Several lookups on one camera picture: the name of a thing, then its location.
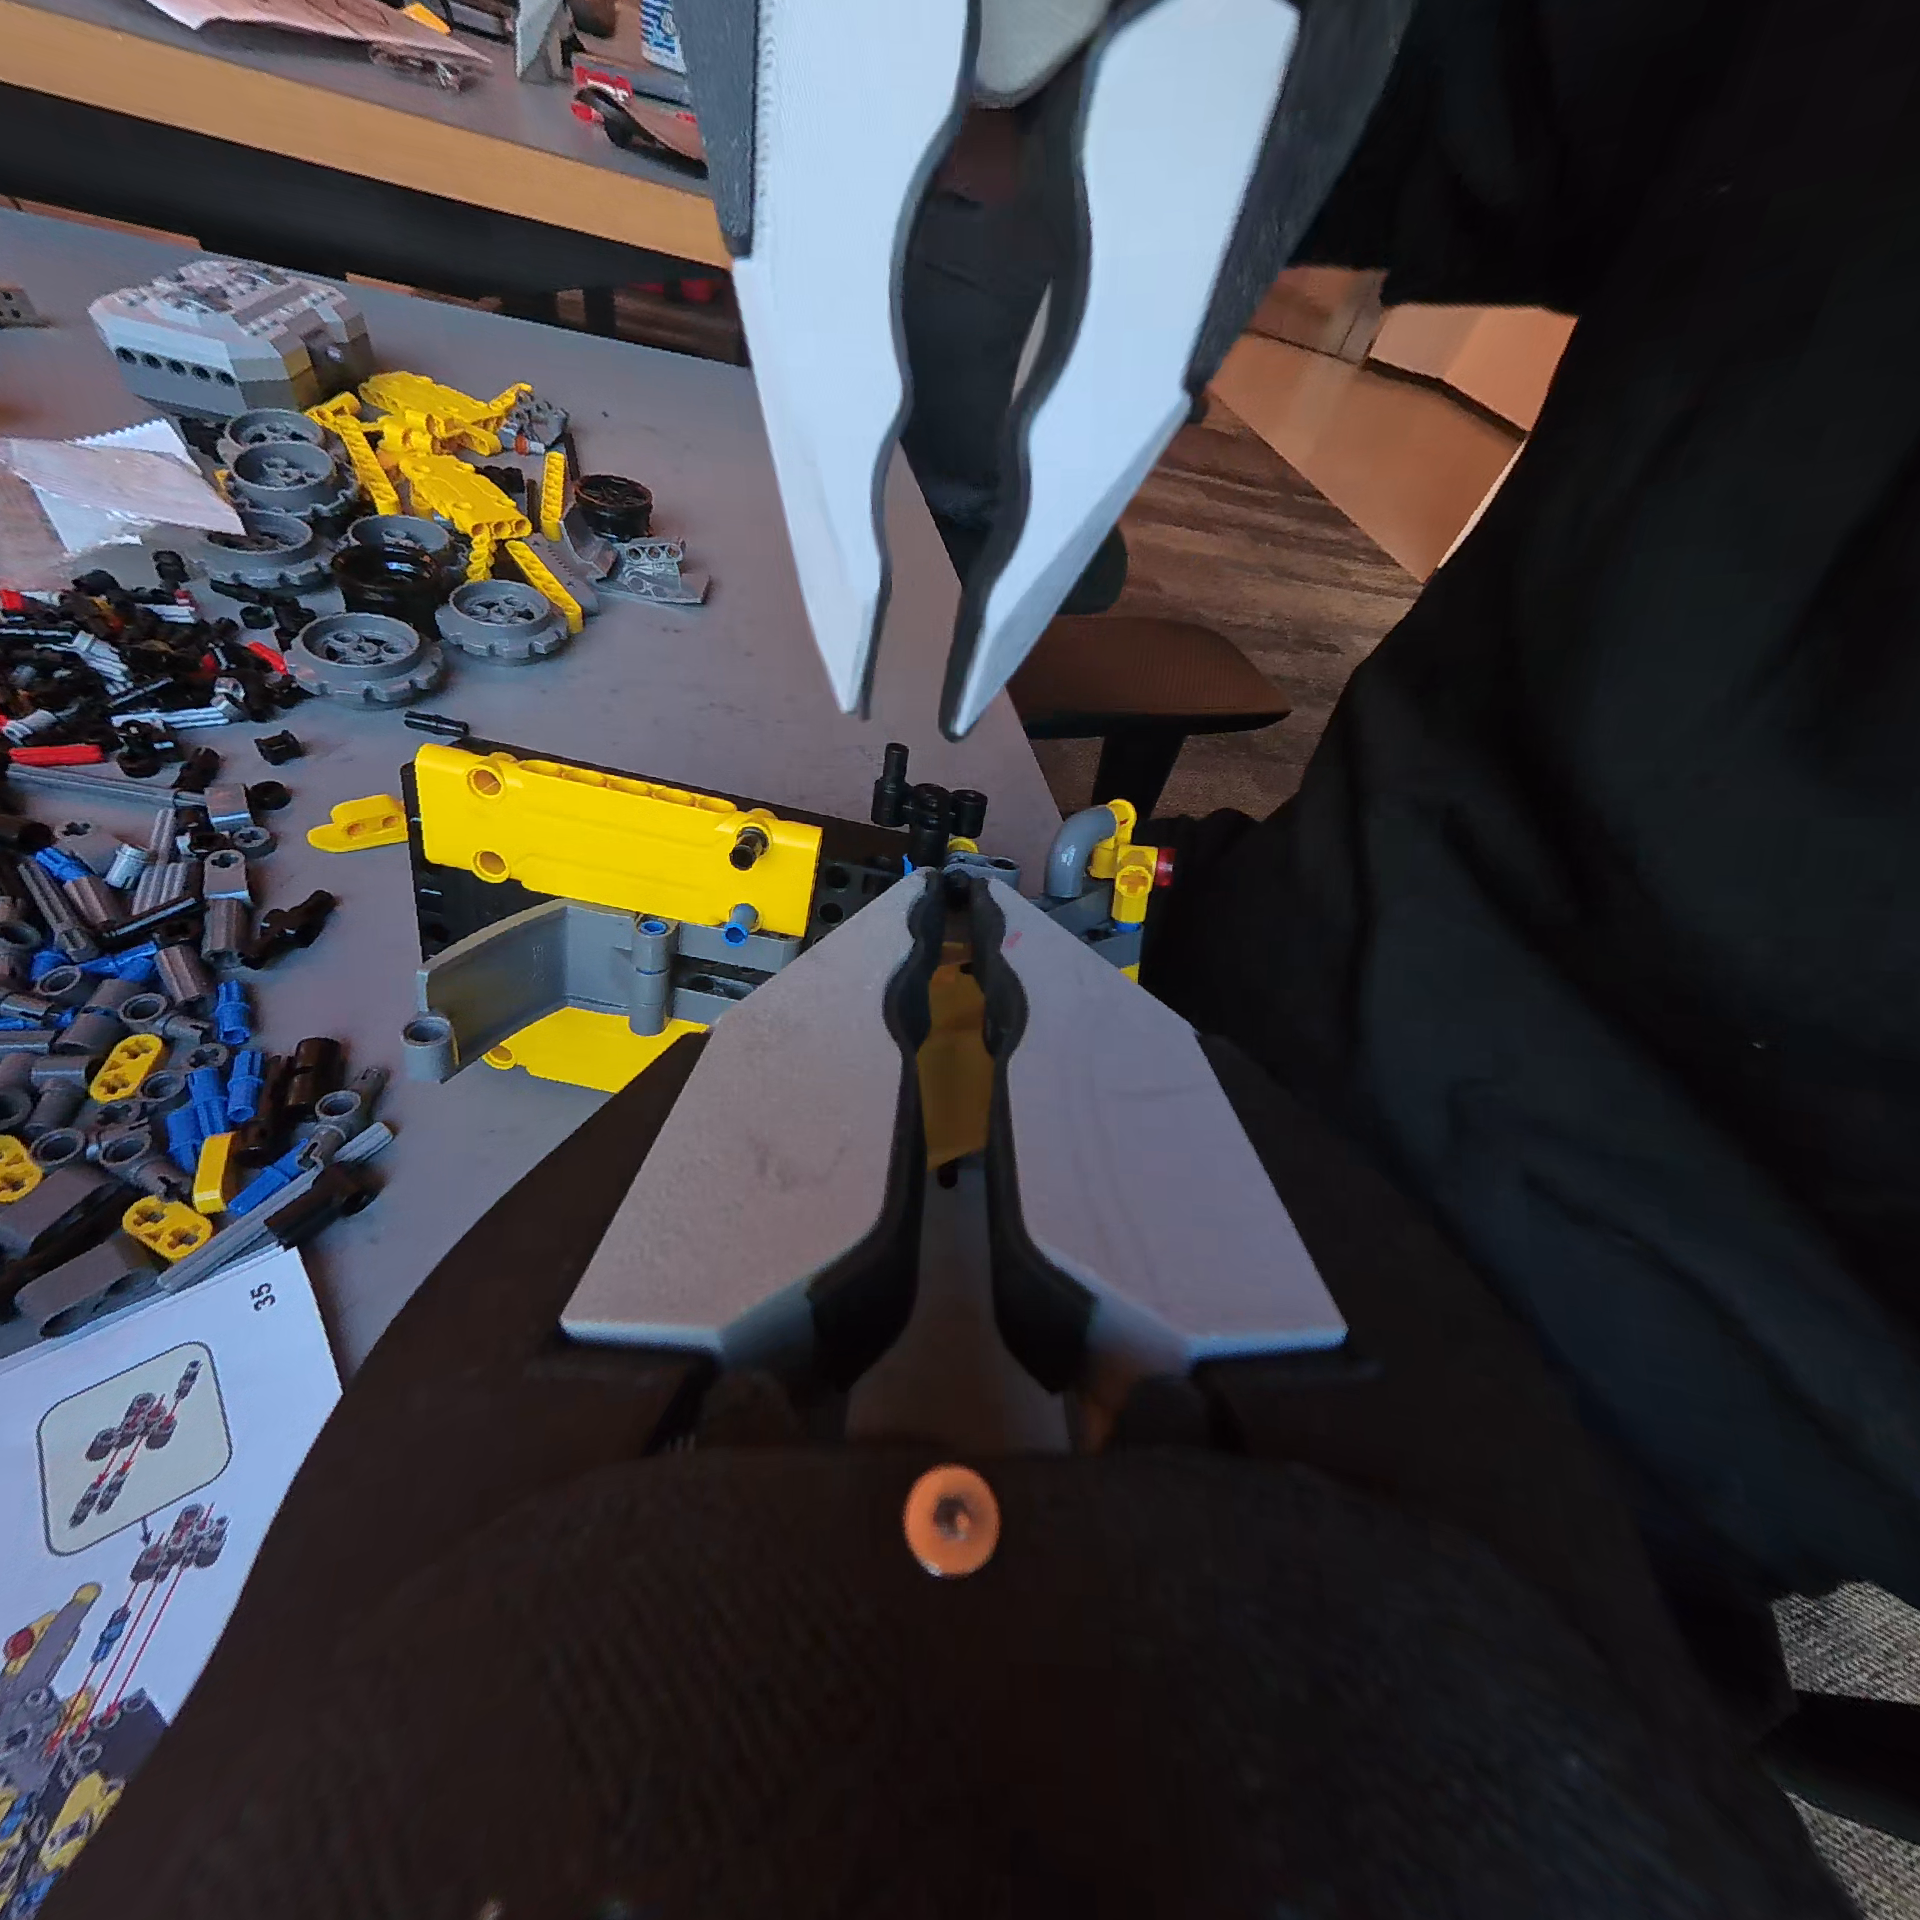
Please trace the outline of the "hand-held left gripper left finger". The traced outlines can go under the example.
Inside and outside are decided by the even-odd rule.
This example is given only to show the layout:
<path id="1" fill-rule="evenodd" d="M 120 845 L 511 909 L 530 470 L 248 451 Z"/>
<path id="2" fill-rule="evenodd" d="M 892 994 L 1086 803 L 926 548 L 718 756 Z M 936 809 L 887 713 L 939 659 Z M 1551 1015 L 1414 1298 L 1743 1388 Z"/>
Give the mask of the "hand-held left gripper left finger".
<path id="1" fill-rule="evenodd" d="M 560 1333 L 853 1384 L 917 1301 L 926 1029 L 905 876 L 707 1029 Z"/>

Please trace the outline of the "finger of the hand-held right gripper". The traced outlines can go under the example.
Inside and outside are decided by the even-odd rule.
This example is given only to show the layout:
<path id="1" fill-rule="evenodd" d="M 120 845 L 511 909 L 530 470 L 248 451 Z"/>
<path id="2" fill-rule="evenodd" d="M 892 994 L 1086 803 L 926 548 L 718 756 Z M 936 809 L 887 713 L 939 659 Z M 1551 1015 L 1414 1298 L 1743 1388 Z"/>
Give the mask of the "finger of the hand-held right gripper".
<path id="1" fill-rule="evenodd" d="M 905 246 L 963 121 L 975 26 L 975 4 L 758 4 L 746 31 L 732 277 L 806 624 L 850 715 L 868 715 L 892 594 Z"/>
<path id="2" fill-rule="evenodd" d="M 1300 31 L 1294 4 L 1122 4 L 1054 88 L 1040 187 L 1065 260 L 1003 427 L 995 526 L 945 654 L 945 738 L 995 703 L 1187 418 Z"/>

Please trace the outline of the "grey angled toy piece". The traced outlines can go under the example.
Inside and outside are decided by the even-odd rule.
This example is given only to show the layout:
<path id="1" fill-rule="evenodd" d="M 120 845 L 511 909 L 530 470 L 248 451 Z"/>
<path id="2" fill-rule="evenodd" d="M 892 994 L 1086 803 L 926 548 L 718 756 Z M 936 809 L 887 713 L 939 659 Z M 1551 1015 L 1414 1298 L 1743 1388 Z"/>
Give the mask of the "grey angled toy piece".
<path id="1" fill-rule="evenodd" d="M 597 590 L 691 612 L 707 600 L 707 575 L 690 561 L 682 540 L 605 540 Z"/>

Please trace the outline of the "person's right forearm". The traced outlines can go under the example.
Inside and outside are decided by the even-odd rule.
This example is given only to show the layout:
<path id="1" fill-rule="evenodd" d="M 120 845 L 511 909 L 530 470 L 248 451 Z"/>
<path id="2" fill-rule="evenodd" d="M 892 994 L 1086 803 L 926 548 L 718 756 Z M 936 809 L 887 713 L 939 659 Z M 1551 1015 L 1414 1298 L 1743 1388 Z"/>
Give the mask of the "person's right forearm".
<path id="1" fill-rule="evenodd" d="M 1917 318 L 1917 4 L 1418 4 L 1297 267 L 1385 303 Z"/>

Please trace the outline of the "pile of mixed small pieces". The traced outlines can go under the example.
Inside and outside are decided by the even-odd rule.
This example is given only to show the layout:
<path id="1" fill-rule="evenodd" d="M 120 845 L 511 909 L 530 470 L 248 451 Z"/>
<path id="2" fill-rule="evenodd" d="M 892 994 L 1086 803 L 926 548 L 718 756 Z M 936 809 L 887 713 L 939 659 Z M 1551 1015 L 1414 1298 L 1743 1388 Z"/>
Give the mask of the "pile of mixed small pieces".
<path id="1" fill-rule="evenodd" d="M 386 1064 L 267 998 L 339 910 L 274 876 L 289 808 L 212 752 L 2 756 L 5 1360 L 374 1202 Z"/>

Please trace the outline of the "pile of black red pins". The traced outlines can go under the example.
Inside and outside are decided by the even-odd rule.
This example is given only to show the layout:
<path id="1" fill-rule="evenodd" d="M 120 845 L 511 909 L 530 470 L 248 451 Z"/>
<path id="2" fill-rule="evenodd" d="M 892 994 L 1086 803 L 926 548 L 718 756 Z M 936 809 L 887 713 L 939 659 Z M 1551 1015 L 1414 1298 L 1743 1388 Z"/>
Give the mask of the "pile of black red pins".
<path id="1" fill-rule="evenodd" d="M 181 590 L 105 570 L 2 587 L 2 761 L 157 778 L 299 703 L 274 621 L 206 617 Z"/>

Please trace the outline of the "heap of yellow toy beams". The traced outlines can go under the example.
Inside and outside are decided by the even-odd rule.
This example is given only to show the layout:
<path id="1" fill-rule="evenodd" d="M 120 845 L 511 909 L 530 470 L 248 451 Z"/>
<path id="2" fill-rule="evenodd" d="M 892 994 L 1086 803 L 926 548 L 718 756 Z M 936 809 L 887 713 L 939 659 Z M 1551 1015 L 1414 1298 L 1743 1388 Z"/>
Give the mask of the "heap of yellow toy beams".
<path id="1" fill-rule="evenodd" d="M 466 581 L 517 579 L 583 624 L 588 585 L 560 554 L 567 416 L 535 385 L 479 397 L 421 372 L 374 372 L 304 410 L 348 458 L 374 517 L 453 533 Z"/>

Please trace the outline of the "printed paper sheet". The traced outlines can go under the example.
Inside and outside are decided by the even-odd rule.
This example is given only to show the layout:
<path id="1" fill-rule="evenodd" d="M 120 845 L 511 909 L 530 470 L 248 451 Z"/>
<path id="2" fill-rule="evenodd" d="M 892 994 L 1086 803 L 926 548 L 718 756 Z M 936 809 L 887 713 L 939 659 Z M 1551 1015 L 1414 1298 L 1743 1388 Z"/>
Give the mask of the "printed paper sheet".
<path id="1" fill-rule="evenodd" d="M 491 72 L 485 52 L 466 48 L 421 4 L 148 4 L 187 31 L 263 31 L 310 44 L 362 48 L 371 62 L 415 72 L 447 90 Z"/>

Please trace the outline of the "white crumpled plastic bag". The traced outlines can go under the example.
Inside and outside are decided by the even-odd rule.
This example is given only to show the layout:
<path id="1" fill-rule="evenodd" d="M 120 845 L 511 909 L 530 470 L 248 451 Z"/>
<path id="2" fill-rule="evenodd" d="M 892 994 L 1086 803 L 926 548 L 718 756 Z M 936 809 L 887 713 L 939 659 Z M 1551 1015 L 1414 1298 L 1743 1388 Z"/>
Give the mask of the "white crumpled plastic bag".
<path id="1" fill-rule="evenodd" d="M 244 521 L 168 422 L 82 442 L 2 438 L 2 470 L 34 495 L 66 554 L 154 529 L 241 535 Z"/>

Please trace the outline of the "person's dark clothed body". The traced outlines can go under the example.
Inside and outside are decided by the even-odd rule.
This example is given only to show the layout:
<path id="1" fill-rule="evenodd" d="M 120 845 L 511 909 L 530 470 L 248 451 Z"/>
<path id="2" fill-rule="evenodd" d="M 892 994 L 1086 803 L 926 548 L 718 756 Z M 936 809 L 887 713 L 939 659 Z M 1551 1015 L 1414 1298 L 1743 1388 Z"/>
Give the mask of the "person's dark clothed body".
<path id="1" fill-rule="evenodd" d="M 1917 283 L 1584 308 L 1491 512 L 1147 981 L 1449 1232 L 1719 1675 L 1917 1604 Z"/>

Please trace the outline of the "group of grey toy wheels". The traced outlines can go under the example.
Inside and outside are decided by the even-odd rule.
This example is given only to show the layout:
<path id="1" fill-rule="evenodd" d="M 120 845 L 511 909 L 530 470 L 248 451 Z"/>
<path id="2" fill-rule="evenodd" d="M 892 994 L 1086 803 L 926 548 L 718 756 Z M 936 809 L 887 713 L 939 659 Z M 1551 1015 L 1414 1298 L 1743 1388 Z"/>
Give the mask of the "group of grey toy wheels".
<path id="1" fill-rule="evenodd" d="M 543 664 L 571 647 L 597 612 L 588 564 L 560 554 L 588 585 L 583 624 L 571 627 L 537 587 L 517 579 L 466 581 L 453 533 L 431 519 L 374 517 L 348 458 L 304 410 L 244 410 L 198 430 L 212 480 L 237 511 L 241 535 L 181 535 L 187 585 L 201 615 L 274 621 L 297 687 L 358 710 L 397 710 L 438 687 L 451 659 L 491 667 Z M 328 559 L 345 542 L 410 545 L 463 570 L 431 627 L 345 612 Z"/>

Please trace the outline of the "yellow black toy vehicle model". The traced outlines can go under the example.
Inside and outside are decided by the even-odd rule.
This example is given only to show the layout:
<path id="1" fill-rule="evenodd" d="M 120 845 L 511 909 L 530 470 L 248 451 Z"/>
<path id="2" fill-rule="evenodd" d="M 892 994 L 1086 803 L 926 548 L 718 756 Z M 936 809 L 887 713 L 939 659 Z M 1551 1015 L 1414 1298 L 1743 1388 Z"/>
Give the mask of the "yellow black toy vehicle model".
<path id="1" fill-rule="evenodd" d="M 868 822 L 778 814 L 574 761 L 463 740 L 424 746 L 409 769 L 409 852 L 417 902 L 417 1012 L 400 1029 L 409 1072 L 431 1084 L 491 1062 L 550 1084 L 623 1091 L 674 1046 L 707 1034 L 749 994 L 850 924 L 906 876 L 1015 881 L 1018 864 L 975 845 L 985 797 L 906 781 L 887 746 Z M 1128 986 L 1066 981 L 1078 1041 L 1173 1023 L 1136 984 L 1143 920 L 1168 855 L 1128 840 L 1136 809 L 1073 814 L 1049 848 L 1038 914 Z M 985 998 L 955 934 L 929 986 L 929 1072 L 921 1148 L 929 1165 L 979 1153 L 993 1062 Z M 741 1136 L 792 1147 L 792 1165 L 892 1139 L 897 1046 L 882 1003 L 865 1015 L 783 995 L 705 1064 L 727 1069 L 700 1102 Z"/>

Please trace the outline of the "grey toy battery block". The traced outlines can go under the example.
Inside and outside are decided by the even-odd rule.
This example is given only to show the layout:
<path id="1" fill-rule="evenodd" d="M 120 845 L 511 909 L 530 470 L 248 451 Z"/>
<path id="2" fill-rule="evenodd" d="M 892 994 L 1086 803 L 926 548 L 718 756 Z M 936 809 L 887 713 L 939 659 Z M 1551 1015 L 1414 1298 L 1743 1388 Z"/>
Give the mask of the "grey toy battery block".
<path id="1" fill-rule="evenodd" d="M 308 410 L 374 372 L 358 303 L 331 281 L 237 258 L 193 258 L 112 291 L 89 319 L 126 390 L 179 418 Z"/>

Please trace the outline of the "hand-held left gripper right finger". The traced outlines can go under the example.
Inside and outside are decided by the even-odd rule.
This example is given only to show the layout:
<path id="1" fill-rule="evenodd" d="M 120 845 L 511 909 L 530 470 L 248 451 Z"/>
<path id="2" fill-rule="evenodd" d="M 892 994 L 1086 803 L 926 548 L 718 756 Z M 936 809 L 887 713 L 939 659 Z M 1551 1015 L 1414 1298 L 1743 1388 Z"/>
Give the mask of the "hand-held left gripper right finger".
<path id="1" fill-rule="evenodd" d="M 1344 1344 L 1185 1019 L 1003 881 L 975 881 L 975 984 L 995 1329 L 1040 1388 Z"/>

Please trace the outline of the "building instruction booklet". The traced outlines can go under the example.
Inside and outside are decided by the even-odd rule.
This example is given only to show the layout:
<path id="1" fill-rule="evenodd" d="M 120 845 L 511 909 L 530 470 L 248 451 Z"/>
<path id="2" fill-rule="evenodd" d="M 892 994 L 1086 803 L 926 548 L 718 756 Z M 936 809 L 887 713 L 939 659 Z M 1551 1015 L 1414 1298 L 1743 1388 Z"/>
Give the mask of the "building instruction booklet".
<path id="1" fill-rule="evenodd" d="M 2 1363 L 2 1917 L 154 1761 L 339 1392 L 299 1250 Z"/>

